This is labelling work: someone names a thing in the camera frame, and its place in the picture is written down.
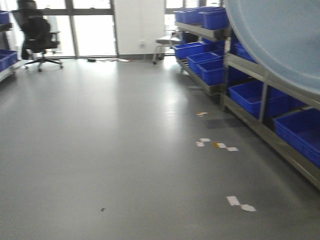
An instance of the baseboard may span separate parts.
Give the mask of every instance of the baseboard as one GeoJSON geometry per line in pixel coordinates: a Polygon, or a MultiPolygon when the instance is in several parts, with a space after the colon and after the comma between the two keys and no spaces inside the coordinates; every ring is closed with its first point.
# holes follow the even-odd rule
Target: baseboard
{"type": "Polygon", "coordinates": [[[120,54],[120,59],[132,59],[132,60],[150,60],[153,54],[120,54]]]}

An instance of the electrical outlet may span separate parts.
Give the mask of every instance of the electrical outlet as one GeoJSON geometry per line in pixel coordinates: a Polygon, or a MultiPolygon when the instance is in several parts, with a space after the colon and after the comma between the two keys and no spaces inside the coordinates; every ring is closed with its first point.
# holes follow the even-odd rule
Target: electrical outlet
{"type": "Polygon", "coordinates": [[[145,40],[140,40],[139,41],[139,48],[145,49],[146,48],[146,41],[145,40]]]}

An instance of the shelf rack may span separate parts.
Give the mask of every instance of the shelf rack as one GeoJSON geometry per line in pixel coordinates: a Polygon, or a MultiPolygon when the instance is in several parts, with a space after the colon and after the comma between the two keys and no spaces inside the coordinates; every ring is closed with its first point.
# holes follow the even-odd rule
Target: shelf rack
{"type": "Polygon", "coordinates": [[[189,68],[188,60],[176,58],[176,61],[182,67],[182,69],[189,74],[190,78],[197,84],[199,84],[203,88],[204,92],[209,96],[221,94],[223,92],[223,84],[211,86],[208,85],[205,81],[202,80],[201,77],[199,77],[199,75],[195,74],[194,71],[189,68]]]}
{"type": "MultiPolygon", "coordinates": [[[[0,24],[0,33],[8,32],[13,27],[12,23],[7,24],[0,24]]],[[[5,70],[0,72],[0,82],[7,77],[9,77],[11,74],[13,74],[18,68],[20,68],[23,65],[22,61],[18,61],[12,66],[9,66],[5,70]]]]}
{"type": "Polygon", "coordinates": [[[265,142],[275,149],[284,159],[304,175],[311,183],[320,190],[320,169],[313,165],[301,153],[296,151],[292,146],[280,138],[275,132],[264,125],[264,109],[266,105],[266,92],[269,86],[272,86],[307,105],[320,109],[319,96],[311,95],[292,86],[280,84],[275,75],[267,71],[261,65],[243,59],[234,54],[228,53],[225,57],[225,64],[238,69],[251,77],[263,82],[263,94],[261,99],[261,109],[259,119],[253,117],[245,109],[239,106],[235,101],[227,96],[226,92],[221,94],[221,105],[228,108],[246,123],[254,132],[256,132],[265,142]]]}
{"type": "MultiPolygon", "coordinates": [[[[229,28],[223,28],[218,30],[209,30],[206,28],[202,28],[199,24],[185,24],[182,22],[175,22],[175,25],[182,31],[189,32],[191,34],[194,34],[199,37],[203,37],[205,39],[208,39],[212,42],[218,42],[222,40],[226,40],[229,35],[229,28]]],[[[199,75],[195,74],[188,65],[188,61],[186,59],[178,59],[176,58],[176,61],[178,64],[182,67],[183,70],[187,71],[189,73],[190,78],[195,81],[197,84],[199,84],[204,92],[208,94],[209,96],[221,94],[224,89],[223,84],[218,85],[208,85],[205,81],[199,77],[199,75]]]]}
{"type": "Polygon", "coordinates": [[[225,40],[229,35],[229,28],[222,28],[218,30],[209,30],[202,28],[200,24],[190,25],[182,22],[175,22],[175,25],[180,29],[196,36],[203,37],[213,42],[225,40]]]}
{"type": "Polygon", "coordinates": [[[23,65],[22,61],[18,61],[12,66],[6,68],[5,70],[0,72],[0,82],[7,77],[9,77],[11,74],[13,74],[18,68],[20,68],[23,65]]]}
{"type": "Polygon", "coordinates": [[[0,24],[0,33],[10,31],[12,28],[12,23],[0,24]]]}

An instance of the paper scrap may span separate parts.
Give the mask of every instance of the paper scrap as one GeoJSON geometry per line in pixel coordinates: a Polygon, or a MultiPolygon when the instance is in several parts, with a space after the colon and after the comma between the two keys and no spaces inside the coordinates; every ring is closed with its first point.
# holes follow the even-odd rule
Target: paper scrap
{"type": "Polygon", "coordinates": [[[214,142],[213,145],[216,147],[216,148],[219,148],[219,149],[226,149],[227,146],[222,143],[222,142],[214,142]]]}
{"type": "Polygon", "coordinates": [[[200,112],[197,112],[196,114],[206,115],[206,114],[209,114],[209,112],[206,112],[206,111],[200,111],[200,112]]]}
{"type": "Polygon", "coordinates": [[[196,141],[195,144],[196,144],[198,147],[204,147],[204,146],[205,146],[205,143],[202,142],[202,141],[196,141]]]}
{"type": "Polygon", "coordinates": [[[201,142],[211,142],[209,138],[199,138],[201,142]]]}
{"type": "Polygon", "coordinates": [[[241,206],[236,196],[227,196],[226,199],[228,199],[231,206],[241,206]]]}
{"type": "Polygon", "coordinates": [[[227,149],[229,152],[239,151],[239,149],[238,149],[238,148],[236,148],[235,146],[227,147],[226,149],[227,149]]]}
{"type": "Polygon", "coordinates": [[[257,211],[253,206],[250,206],[248,204],[241,205],[241,209],[244,211],[247,211],[247,212],[256,212],[257,211]]]}

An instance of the dark floor mat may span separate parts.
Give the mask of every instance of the dark floor mat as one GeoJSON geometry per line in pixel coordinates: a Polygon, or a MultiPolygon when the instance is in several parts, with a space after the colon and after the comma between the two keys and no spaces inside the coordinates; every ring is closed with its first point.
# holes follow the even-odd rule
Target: dark floor mat
{"type": "Polygon", "coordinates": [[[246,125],[238,118],[213,119],[203,121],[208,129],[239,128],[246,125]]]}

